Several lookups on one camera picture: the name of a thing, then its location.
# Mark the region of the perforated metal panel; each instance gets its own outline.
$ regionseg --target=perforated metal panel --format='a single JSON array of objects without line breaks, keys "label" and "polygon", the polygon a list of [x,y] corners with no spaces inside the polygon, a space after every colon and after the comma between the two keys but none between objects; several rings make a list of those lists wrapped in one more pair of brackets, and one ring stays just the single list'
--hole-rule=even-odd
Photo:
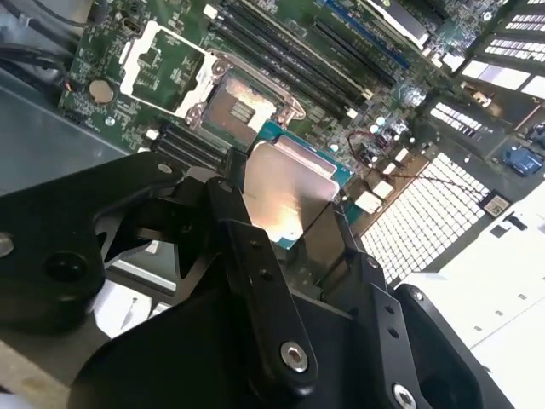
[{"label": "perforated metal panel", "polygon": [[362,236],[365,249],[384,268],[387,282],[423,271],[485,213],[478,203],[490,192],[446,155],[415,179]]}]

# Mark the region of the mounting hole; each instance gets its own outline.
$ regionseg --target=mounting hole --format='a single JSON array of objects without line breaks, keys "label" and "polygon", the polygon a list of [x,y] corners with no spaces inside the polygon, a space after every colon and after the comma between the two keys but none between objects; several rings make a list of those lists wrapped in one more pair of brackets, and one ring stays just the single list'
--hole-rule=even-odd
[{"label": "mounting hole", "polygon": [[388,328],[388,332],[390,332],[390,335],[394,337],[395,339],[399,338],[399,334],[397,331],[395,331],[393,328]]},{"label": "mounting hole", "polygon": [[157,169],[161,170],[163,173],[170,175],[172,173],[172,168],[167,164],[158,164]]},{"label": "mounting hole", "polygon": [[73,283],[87,271],[87,263],[76,253],[54,253],[44,263],[45,273],[55,281]]},{"label": "mounting hole", "polygon": [[259,276],[265,281],[273,281],[273,275],[266,268],[259,270]]}]

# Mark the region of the bolt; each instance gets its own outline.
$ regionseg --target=bolt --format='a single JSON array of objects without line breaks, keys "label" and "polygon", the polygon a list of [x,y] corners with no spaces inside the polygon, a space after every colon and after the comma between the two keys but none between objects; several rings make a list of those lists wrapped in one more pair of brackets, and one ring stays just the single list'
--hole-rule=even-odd
[{"label": "bolt", "polygon": [[412,296],[418,301],[424,301],[424,295],[419,291],[413,291]]},{"label": "bolt", "polygon": [[280,356],[293,371],[303,373],[308,368],[308,357],[298,343],[287,342],[280,347]]},{"label": "bolt", "polygon": [[403,409],[416,409],[415,398],[413,398],[405,386],[399,383],[394,384],[393,397]]},{"label": "bolt", "polygon": [[220,181],[220,187],[226,192],[229,192],[229,193],[232,192],[232,188],[229,185],[227,185],[224,181]]},{"label": "bolt", "polygon": [[161,170],[163,173],[168,173],[169,175],[172,173],[172,168],[166,164],[158,164],[157,169]]},{"label": "bolt", "polygon": [[0,233],[0,258],[6,257],[14,250],[14,242],[7,233]]},{"label": "bolt", "polygon": [[373,268],[379,268],[381,266],[373,257],[367,257],[367,262]]},{"label": "bolt", "polygon": [[222,76],[223,74],[226,73],[228,67],[229,67],[229,65],[225,61],[218,60],[212,66],[212,72],[214,73],[214,75],[220,77],[220,76]]}]

